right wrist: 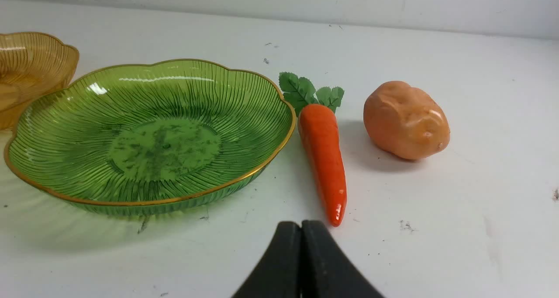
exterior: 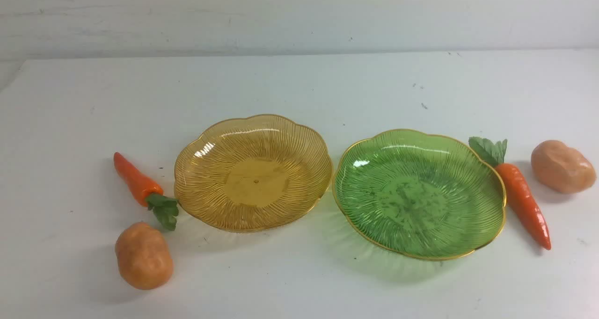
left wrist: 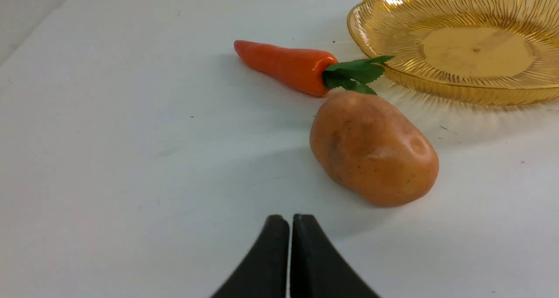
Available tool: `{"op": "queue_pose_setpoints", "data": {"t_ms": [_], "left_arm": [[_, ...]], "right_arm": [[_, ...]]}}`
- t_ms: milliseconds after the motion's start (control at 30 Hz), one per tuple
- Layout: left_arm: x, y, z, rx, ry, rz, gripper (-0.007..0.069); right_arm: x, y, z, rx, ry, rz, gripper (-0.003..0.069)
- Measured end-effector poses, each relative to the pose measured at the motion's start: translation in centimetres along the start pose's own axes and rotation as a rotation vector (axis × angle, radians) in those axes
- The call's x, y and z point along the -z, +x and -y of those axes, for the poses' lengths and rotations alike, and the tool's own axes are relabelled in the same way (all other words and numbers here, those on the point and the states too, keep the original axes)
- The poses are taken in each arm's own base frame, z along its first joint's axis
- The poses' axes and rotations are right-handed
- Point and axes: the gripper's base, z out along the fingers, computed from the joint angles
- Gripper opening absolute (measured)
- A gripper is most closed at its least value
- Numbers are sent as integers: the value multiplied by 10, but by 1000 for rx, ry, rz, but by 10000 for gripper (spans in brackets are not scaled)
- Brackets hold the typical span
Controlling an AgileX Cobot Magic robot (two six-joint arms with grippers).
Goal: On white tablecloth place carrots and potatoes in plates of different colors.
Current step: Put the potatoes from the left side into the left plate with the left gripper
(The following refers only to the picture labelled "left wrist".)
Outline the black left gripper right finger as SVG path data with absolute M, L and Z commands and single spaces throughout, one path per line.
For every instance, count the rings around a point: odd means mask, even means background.
M 315 216 L 295 214 L 290 265 L 292 298 L 379 297 L 344 260 Z

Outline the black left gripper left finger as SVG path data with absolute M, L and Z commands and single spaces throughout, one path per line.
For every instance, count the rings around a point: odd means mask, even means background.
M 290 226 L 269 215 L 249 252 L 212 295 L 214 298 L 284 298 Z

